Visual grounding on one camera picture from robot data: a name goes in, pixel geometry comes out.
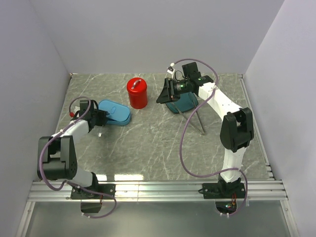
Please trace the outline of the blue lunch box base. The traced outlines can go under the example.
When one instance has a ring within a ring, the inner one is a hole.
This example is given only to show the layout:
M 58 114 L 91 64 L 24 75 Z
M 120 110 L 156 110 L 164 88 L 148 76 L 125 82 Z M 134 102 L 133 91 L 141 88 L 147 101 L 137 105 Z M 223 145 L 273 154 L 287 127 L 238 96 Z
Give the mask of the blue lunch box base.
M 131 120 L 131 114 L 129 114 L 127 117 L 117 117 L 117 118 L 108 118 L 113 119 L 116 121 L 116 125 L 118 126 L 125 126 L 130 123 Z

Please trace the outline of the blue lunch box lid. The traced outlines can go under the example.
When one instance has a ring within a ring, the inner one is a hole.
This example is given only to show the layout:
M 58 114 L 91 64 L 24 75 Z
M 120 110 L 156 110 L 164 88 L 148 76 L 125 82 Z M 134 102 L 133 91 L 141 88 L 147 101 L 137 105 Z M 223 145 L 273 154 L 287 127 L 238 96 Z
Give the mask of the blue lunch box lid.
M 111 100 L 102 100 L 98 104 L 99 109 L 108 113 L 107 118 L 114 122 L 125 122 L 130 116 L 129 107 Z

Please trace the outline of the red round cup lid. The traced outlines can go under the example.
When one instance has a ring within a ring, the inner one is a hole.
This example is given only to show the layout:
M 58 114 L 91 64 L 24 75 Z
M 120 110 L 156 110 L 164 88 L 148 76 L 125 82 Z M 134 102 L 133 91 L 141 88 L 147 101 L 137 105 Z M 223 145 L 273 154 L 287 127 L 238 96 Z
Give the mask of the red round cup lid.
M 132 95 L 147 91 L 147 83 L 143 78 L 132 78 L 127 82 L 126 89 Z

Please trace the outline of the metal food tongs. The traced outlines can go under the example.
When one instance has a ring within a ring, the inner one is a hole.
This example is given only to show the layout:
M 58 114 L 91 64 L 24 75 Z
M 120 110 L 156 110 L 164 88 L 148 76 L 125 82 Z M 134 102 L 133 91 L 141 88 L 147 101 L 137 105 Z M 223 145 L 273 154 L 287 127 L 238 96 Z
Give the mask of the metal food tongs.
M 180 112 L 178 115 L 181 115 L 181 116 L 185 119 L 185 121 L 187 121 L 188 118 L 189 118 L 190 113 L 191 113 L 193 110 L 188 111 L 188 112 L 185 112 L 185 113 Z M 198 112 L 196 112 L 196 113 L 194 114 L 194 116 L 191 118 L 191 120 L 190 120 L 190 122 L 189 122 L 189 125 L 190 125 L 192 128 L 194 128 L 199 134 L 205 135 L 205 128 L 204 128 L 204 125 L 203 125 L 203 123 L 202 123 L 202 121 L 201 121 L 201 117 L 200 117 L 200 115 L 198 114 Z

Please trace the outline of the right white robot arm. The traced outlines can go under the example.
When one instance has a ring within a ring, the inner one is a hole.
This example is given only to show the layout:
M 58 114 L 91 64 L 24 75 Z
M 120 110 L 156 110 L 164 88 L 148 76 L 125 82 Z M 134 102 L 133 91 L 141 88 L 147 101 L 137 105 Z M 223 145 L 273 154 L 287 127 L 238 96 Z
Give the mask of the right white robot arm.
M 236 190 L 233 182 L 242 176 L 241 165 L 244 153 L 254 138 L 253 113 L 250 108 L 242 108 L 226 96 L 218 87 L 219 77 L 212 79 L 202 76 L 198 69 L 199 61 L 190 59 L 182 66 L 183 78 L 176 78 L 175 63 L 171 63 L 162 91 L 157 98 L 158 104 L 176 102 L 181 95 L 193 93 L 203 100 L 194 110 L 195 114 L 208 104 L 221 119 L 220 141 L 224 147 L 224 161 L 217 175 L 223 181 L 218 185 L 221 196 L 230 197 Z

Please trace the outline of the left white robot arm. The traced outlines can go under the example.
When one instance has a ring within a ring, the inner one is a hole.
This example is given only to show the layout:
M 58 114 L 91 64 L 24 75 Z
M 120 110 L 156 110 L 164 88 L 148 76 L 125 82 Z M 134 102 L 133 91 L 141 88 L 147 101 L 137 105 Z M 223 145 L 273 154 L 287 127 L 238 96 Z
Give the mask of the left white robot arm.
M 65 184 L 75 191 L 82 191 L 88 198 L 113 198 L 114 188 L 104 191 L 96 174 L 78 167 L 75 143 L 96 126 L 107 122 L 106 111 L 99 109 L 98 103 L 87 97 L 79 97 L 79 110 L 72 113 L 70 123 L 59 132 L 43 136 L 38 143 L 38 177 L 53 191 L 60 191 Z

